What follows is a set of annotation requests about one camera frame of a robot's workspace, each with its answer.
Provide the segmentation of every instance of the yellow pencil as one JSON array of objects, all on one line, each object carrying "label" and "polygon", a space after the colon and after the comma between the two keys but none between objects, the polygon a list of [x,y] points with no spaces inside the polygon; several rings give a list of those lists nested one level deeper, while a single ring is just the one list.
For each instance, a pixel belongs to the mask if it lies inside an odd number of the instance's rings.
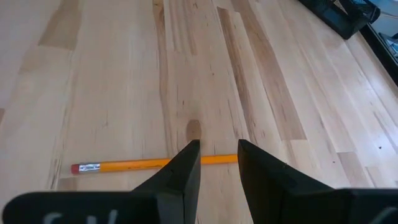
[{"label": "yellow pencil", "polygon": [[[84,164],[74,164],[71,166],[72,174],[82,174],[85,172],[117,172],[140,169],[162,168],[170,159],[140,159],[135,161],[109,161],[109,162],[91,162]],[[203,156],[200,159],[201,164],[223,164],[237,162],[236,154]]]}]

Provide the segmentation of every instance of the wooden floor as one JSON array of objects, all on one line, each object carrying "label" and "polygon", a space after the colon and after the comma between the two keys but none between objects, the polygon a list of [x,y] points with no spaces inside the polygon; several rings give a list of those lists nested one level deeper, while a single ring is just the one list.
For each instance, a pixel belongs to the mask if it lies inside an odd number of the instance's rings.
[{"label": "wooden floor", "polygon": [[[397,87],[360,34],[296,0],[3,0],[0,30],[0,206],[131,190],[156,170],[69,167],[195,138],[203,155],[248,139],[332,187],[397,187]],[[197,223],[251,222],[237,164],[203,167]]]}]

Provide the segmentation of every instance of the black plastic part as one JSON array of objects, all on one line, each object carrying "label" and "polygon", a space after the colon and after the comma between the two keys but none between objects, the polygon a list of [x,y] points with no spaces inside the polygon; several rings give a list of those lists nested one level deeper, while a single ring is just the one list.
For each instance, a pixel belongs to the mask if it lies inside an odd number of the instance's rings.
[{"label": "black plastic part", "polygon": [[380,16],[380,9],[368,0],[299,0],[342,38],[349,39],[368,22]]},{"label": "black plastic part", "polygon": [[398,190],[335,190],[246,140],[239,172],[254,223],[397,223]]},{"label": "black plastic part", "polygon": [[195,223],[200,142],[194,140],[132,192],[44,192],[11,200],[5,224]]}]

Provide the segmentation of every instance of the wood grain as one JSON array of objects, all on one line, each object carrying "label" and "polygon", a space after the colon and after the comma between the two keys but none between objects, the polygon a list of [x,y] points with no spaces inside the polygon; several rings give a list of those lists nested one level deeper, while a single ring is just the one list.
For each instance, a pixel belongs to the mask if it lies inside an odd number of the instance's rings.
[{"label": "wood grain", "polygon": [[231,2],[235,11],[239,12],[243,18],[281,138],[283,140],[305,139],[279,63],[249,1],[232,0]]},{"label": "wood grain", "polygon": [[[192,139],[203,155],[248,139],[336,188],[396,187],[398,88],[360,34],[296,0],[18,0],[0,15],[0,206],[132,190],[156,170],[70,165]],[[252,223],[237,164],[202,167],[197,223]]]},{"label": "wood grain", "polygon": [[74,50],[81,24],[81,0],[62,0],[47,24],[39,45]]}]

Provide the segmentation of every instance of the pencil eraser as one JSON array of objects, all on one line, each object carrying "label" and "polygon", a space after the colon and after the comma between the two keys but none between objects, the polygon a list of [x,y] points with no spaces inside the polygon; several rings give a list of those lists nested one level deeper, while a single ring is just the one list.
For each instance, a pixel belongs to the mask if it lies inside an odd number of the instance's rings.
[{"label": "pencil eraser", "polygon": [[70,166],[70,172],[72,172],[72,174],[79,174],[79,164]]}]

